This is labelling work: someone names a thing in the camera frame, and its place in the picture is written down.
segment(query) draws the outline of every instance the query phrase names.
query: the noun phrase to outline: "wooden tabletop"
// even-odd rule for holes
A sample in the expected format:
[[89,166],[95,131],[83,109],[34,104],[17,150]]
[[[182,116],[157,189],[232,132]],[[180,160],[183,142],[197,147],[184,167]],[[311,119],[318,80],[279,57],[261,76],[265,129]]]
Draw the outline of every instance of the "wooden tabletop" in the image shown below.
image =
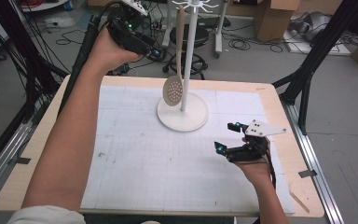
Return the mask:
[[[105,77],[103,85],[162,88],[166,78],[148,77]],[[21,208],[25,192],[42,153],[48,134],[57,118],[64,87],[68,78],[62,83],[51,102],[46,114],[37,126],[33,137],[22,153],[23,158],[30,158],[29,164],[16,164],[6,184],[0,192],[0,211],[15,211]],[[241,91],[258,93],[268,122],[286,127],[287,133],[274,136],[275,146],[284,170],[290,195],[296,212],[292,217],[322,217],[324,209],[319,195],[310,177],[302,178],[298,173],[307,170],[296,138],[283,111],[281,101],[275,88],[265,83],[225,82],[191,80],[189,88],[211,91]]]

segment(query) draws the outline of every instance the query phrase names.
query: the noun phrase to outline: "slotted spoon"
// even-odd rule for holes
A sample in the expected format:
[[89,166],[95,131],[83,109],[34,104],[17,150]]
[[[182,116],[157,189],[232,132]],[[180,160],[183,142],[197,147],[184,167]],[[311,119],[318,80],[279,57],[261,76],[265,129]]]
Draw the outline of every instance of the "slotted spoon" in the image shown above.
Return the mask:
[[185,29],[185,10],[180,5],[176,15],[176,70],[177,76],[165,80],[162,88],[162,96],[167,105],[178,105],[182,101],[183,80],[182,80],[182,43]]

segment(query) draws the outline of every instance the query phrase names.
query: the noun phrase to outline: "round white base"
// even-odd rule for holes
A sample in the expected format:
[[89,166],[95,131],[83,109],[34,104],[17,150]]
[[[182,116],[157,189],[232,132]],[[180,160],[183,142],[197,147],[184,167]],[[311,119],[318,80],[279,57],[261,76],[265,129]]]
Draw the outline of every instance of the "round white base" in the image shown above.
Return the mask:
[[162,123],[179,132],[191,132],[202,127],[209,118],[209,109],[199,96],[188,93],[186,111],[181,104],[169,106],[162,98],[157,107],[157,114]]

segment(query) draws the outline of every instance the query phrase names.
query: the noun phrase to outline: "forearm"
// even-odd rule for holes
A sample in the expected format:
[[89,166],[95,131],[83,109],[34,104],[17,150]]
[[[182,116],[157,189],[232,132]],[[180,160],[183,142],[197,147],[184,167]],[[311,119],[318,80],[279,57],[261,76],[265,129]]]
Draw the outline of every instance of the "forearm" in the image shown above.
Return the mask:
[[269,178],[257,182],[254,186],[259,203],[261,224],[289,223]]
[[86,63],[79,74],[50,132],[22,207],[50,204],[79,209],[95,143],[100,73]]

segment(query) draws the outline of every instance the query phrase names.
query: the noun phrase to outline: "office chair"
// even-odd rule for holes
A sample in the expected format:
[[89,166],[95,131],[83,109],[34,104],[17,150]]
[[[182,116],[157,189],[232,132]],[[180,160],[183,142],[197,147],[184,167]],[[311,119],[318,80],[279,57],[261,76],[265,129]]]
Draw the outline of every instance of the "office chair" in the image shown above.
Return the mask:
[[[188,40],[188,27],[189,25],[185,25],[184,30],[184,36],[183,36],[183,46],[182,46],[182,74],[185,73],[185,67],[186,67],[186,50],[187,50],[187,40]],[[206,44],[206,42],[209,39],[209,33],[206,29],[197,26],[196,30],[196,36],[194,40],[194,49],[197,49],[203,45]],[[173,44],[176,44],[176,27],[173,27],[170,32],[170,40],[173,42]],[[174,54],[170,60],[167,62],[167,64],[162,67],[162,71],[164,73],[168,73],[169,68],[171,68],[175,73],[177,72],[176,68],[176,54]],[[200,74],[201,79],[205,80],[205,76],[202,74],[202,71],[208,68],[208,64],[203,60],[198,54],[193,53],[193,60],[191,62],[191,71],[190,75],[196,75]]]

